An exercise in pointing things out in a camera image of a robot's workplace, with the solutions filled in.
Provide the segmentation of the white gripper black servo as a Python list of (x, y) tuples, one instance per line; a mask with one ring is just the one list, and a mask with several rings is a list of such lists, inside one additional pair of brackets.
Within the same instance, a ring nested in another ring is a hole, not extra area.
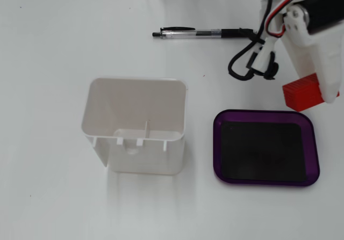
[(324, 102), (342, 83), (343, 0), (295, 0), (284, 17), (284, 46), (300, 78), (317, 74)]

